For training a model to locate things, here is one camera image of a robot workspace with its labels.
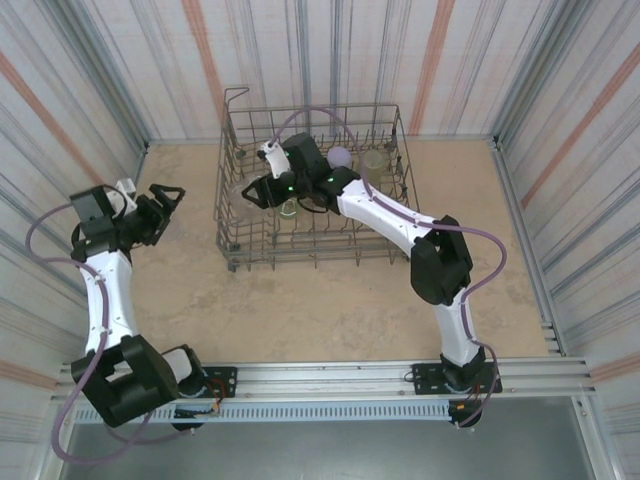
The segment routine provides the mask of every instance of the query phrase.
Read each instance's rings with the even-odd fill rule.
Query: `metal wire basket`
[[[269,140],[284,120],[300,107],[232,108],[231,104],[248,88],[225,91],[225,119],[220,139],[216,204],[216,245],[228,261],[230,271],[254,264],[354,260],[388,257],[393,263],[403,255],[393,243],[360,222],[329,213],[299,209],[292,219],[282,219],[272,209],[240,214],[230,189],[246,179],[268,173],[268,164],[258,158],[257,149]],[[349,126],[363,152],[377,149],[388,159],[379,190],[394,200],[419,211],[411,161],[400,110],[395,104],[329,105]],[[299,115],[283,132],[282,139],[306,131],[324,155],[342,145],[356,159],[353,143],[339,123],[321,112]]]

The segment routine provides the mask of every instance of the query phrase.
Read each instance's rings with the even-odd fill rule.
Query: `sandy floor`
[[[506,243],[503,274],[474,294],[476,332],[498,355],[547,354],[540,316],[484,142],[410,143],[420,206],[450,214]],[[155,248],[135,250],[133,295],[140,331],[162,351],[187,343],[202,361],[339,361],[437,358],[430,305],[413,292],[409,264],[369,259],[254,266],[227,271],[215,246],[218,147],[154,146],[140,181],[182,186],[187,196]],[[489,242],[467,237],[472,280],[497,264]]]

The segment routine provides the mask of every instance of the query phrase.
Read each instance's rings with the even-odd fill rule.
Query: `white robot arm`
[[[419,224],[458,223],[451,217],[436,220],[422,215],[371,187],[367,191],[356,172],[346,167],[331,168],[307,133],[294,135],[281,145],[267,142],[258,156],[269,163],[272,173],[245,189],[247,200],[270,208],[289,198],[310,198],[316,206],[362,222],[402,249],[411,261],[412,287],[435,310],[447,388],[462,392],[474,385],[483,369],[485,352],[473,341],[468,305],[466,330],[462,315],[461,302],[473,266],[471,257],[462,233],[436,231]]]
[[[104,351],[83,393],[110,427],[174,400],[179,396],[178,384],[190,377],[199,382],[202,372],[188,346],[160,354],[136,327],[130,290],[131,248],[135,244],[155,245],[184,195],[180,188],[162,185],[152,185],[150,190],[154,198],[140,195],[134,201],[135,187],[127,179],[108,192],[104,186],[98,186],[71,197],[80,217],[71,237],[71,257],[100,276],[96,279],[82,270],[87,288],[89,335],[86,355],[71,364],[71,374],[78,382],[87,371],[106,329]],[[107,327],[102,323],[104,299],[98,282],[104,283],[107,292]],[[131,373],[114,375],[124,363]]]
[[[375,188],[372,188],[372,190],[378,198],[383,197],[385,203],[391,204],[395,209],[414,217],[416,221],[421,220],[425,223],[436,221],[433,217],[422,215],[386,197]],[[373,228],[380,235],[400,247],[409,258],[411,258],[415,240],[424,238],[431,232],[430,228],[400,219],[378,203],[369,201],[369,195],[362,180],[353,180],[344,187],[343,193],[337,198],[337,203],[341,215],[358,220]],[[459,367],[470,363],[479,350],[479,347],[471,343],[467,338],[463,328],[460,302],[465,290],[465,287],[461,288],[450,305],[441,303],[433,306],[442,336],[442,355]],[[467,313],[467,321],[472,335],[475,335],[470,313]]]

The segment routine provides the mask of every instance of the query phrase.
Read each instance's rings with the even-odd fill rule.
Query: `white ball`
[[[329,162],[331,168],[351,168],[351,152],[341,146],[331,147],[327,153],[327,162]]]

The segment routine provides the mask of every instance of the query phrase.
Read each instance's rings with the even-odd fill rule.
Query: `striped wall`
[[[640,478],[640,3],[593,2],[507,161],[570,353]]]
[[[0,479],[24,478],[60,365],[81,352],[87,325],[80,275],[34,264],[27,228],[69,194],[137,168],[72,52],[40,3],[0,3]],[[74,225],[60,214],[35,247],[67,254]]]
[[[554,0],[74,0],[153,139],[239,106],[397,102],[411,134],[485,134]]]

